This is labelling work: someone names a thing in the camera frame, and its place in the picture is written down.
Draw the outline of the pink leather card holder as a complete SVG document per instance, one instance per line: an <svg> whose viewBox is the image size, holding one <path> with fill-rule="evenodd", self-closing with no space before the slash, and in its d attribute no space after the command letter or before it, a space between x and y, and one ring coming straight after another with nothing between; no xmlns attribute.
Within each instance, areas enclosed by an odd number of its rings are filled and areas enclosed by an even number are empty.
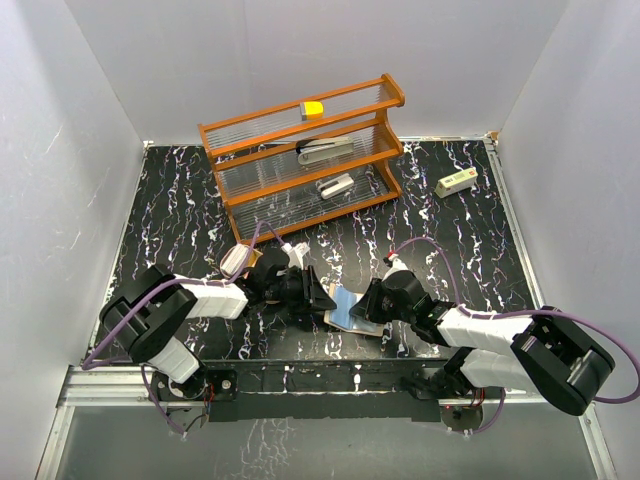
<svg viewBox="0 0 640 480"><path fill-rule="evenodd" d="M334 288L336 286L341 286L341 285L336 285L334 283L332 283L329 286L329 295L332 298L332 293L334 291ZM323 321L325 324L329 325L326 321L326 315L327 315L327 311L324 313L323 316ZM354 317L354 325L353 328L351 330L342 330L342 329L338 329L341 330L343 332L347 332L347 333L354 333L354 334L361 334L361 335L367 335L367 336L372 336L372 337L381 337L383 335L383 331L384 331L384 326L382 324L376 324L364 319L360 319L360 318L356 318Z"/></svg>

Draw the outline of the white card stack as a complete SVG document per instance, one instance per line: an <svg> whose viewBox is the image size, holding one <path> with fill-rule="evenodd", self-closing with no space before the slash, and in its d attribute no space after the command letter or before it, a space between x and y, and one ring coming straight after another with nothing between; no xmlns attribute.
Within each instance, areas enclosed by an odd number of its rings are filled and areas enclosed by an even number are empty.
<svg viewBox="0 0 640 480"><path fill-rule="evenodd" d="M221 274L230 279L243 265L243 262L251 257L252 250L248 245L238 243L230 248L220 262Z"/></svg>

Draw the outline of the beige card box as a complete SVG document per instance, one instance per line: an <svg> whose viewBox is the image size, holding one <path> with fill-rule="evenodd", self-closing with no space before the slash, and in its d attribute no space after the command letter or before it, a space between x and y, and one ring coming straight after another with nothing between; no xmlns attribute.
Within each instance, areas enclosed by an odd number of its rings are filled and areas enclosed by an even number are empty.
<svg viewBox="0 0 640 480"><path fill-rule="evenodd" d="M276 287L279 272L285 264L281 250L266 250L256 261L247 277L247 285L257 300L267 303L277 302Z"/></svg>

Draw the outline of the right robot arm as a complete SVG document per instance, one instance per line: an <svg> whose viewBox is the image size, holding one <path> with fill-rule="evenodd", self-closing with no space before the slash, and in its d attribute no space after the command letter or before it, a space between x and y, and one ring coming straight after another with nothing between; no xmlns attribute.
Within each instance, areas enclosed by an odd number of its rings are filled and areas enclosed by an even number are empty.
<svg viewBox="0 0 640 480"><path fill-rule="evenodd" d="M453 349L441 369L416 384L435 395L516 389L580 416L615 368L599 343L556 310L507 317L472 313L431 297L406 269L373 279L349 313L376 324L405 322L421 340Z"/></svg>

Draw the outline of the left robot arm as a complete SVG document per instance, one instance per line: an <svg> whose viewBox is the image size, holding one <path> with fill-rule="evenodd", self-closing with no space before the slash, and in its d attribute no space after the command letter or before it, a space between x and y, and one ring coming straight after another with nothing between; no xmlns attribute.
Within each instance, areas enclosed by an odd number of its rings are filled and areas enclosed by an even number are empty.
<svg viewBox="0 0 640 480"><path fill-rule="evenodd" d="M194 399L204 392L207 376L176 337L178 329L191 318L235 320L261 304L301 314L337 309L313 267L302 268L275 249L227 280L181 277L153 265L113 294L99 320L107 342L117 341L132 362L155 368L182 397Z"/></svg>

